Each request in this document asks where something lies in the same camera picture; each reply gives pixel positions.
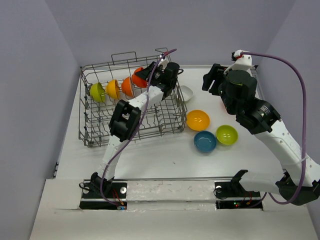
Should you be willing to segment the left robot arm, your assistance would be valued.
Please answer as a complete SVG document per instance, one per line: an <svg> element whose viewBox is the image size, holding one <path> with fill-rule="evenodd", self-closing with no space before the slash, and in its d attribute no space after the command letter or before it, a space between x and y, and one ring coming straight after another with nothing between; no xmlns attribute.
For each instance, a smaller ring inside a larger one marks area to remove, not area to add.
<svg viewBox="0 0 320 240"><path fill-rule="evenodd" d="M130 100L119 100L109 122L109 142L97 171L90 177L89 187L97 196L104 198L110 194L115 170L121 152L137 134L145 118L147 108L165 100L176 88L180 65L169 62L163 67L158 62L152 62L146 68L136 69L129 78L146 90Z"/></svg>

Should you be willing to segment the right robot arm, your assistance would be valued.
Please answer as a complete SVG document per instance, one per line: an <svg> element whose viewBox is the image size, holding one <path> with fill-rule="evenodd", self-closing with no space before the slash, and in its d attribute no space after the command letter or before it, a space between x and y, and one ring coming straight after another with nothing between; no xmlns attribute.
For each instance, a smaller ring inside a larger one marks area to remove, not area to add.
<svg viewBox="0 0 320 240"><path fill-rule="evenodd" d="M219 96L228 114L263 142L280 162L282 172L260 173L239 170L222 185L218 196L233 198L246 192L271 192L301 206L320 197L320 166L287 130L277 110L256 97L257 80L247 70L226 72L218 63L203 76L202 90Z"/></svg>

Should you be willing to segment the round white bowl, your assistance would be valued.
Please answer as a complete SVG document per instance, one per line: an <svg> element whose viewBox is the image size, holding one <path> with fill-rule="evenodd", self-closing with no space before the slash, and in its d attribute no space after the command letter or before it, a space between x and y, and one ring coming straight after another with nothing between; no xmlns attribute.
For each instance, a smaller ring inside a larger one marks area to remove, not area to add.
<svg viewBox="0 0 320 240"><path fill-rule="evenodd" d="M121 90L122 93L125 94L126 96L130 97L130 98L134 98L135 97L135 93L134 93L134 86L132 84L132 80L131 77L128 76L127 78L125 78L121 84Z"/></svg>

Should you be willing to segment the yellow bowl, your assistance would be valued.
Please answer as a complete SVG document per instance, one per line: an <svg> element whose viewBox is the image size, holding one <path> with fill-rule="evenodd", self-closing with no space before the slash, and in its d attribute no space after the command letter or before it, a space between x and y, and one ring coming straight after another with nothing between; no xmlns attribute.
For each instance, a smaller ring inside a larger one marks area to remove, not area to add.
<svg viewBox="0 0 320 240"><path fill-rule="evenodd" d="M192 110L186 115L187 126L194 131L204 131L210 125L209 115L202 110Z"/></svg>
<svg viewBox="0 0 320 240"><path fill-rule="evenodd" d="M112 99L118 100L120 98L120 87L116 79L108 82L105 87L105 93Z"/></svg>

